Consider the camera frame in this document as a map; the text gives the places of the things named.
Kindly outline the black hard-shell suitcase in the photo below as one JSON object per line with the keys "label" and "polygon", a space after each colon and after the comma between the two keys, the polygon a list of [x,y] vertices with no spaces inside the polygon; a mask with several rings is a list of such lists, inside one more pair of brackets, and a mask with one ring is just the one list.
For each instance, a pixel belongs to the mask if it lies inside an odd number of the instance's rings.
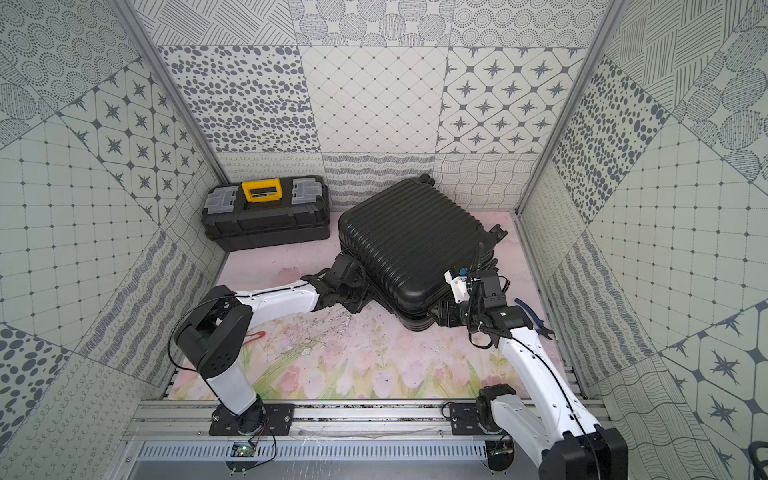
{"label": "black hard-shell suitcase", "polygon": [[453,299],[444,273],[494,269],[494,248],[508,232],[487,230],[423,174],[341,214],[338,234],[341,252],[362,264],[372,299],[419,332],[436,324],[438,301]]}

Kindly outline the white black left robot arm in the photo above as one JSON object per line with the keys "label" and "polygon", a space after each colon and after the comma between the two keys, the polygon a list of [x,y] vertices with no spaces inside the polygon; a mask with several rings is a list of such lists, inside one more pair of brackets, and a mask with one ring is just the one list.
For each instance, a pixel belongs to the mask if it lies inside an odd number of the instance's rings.
{"label": "white black left robot arm", "polygon": [[288,285],[256,291],[210,290],[183,315],[169,342],[175,344],[219,401],[215,428],[232,426],[240,434],[260,434],[267,413],[247,380],[239,354],[248,332],[262,324],[342,305],[359,312],[368,301],[363,266],[340,254],[334,264]]}

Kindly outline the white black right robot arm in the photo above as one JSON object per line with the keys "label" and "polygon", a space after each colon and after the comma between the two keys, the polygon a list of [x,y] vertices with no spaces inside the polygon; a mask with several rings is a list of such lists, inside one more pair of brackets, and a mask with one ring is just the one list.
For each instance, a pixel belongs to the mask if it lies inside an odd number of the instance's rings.
{"label": "white black right robot arm", "polygon": [[507,384],[481,388],[474,403],[448,401],[441,413],[455,435],[495,435],[487,446],[491,467],[509,465],[513,441],[542,479],[625,479],[629,452],[622,435],[606,428],[569,389],[539,341],[525,307],[499,297],[451,302],[441,325],[465,326],[489,336],[523,381],[535,407]]}

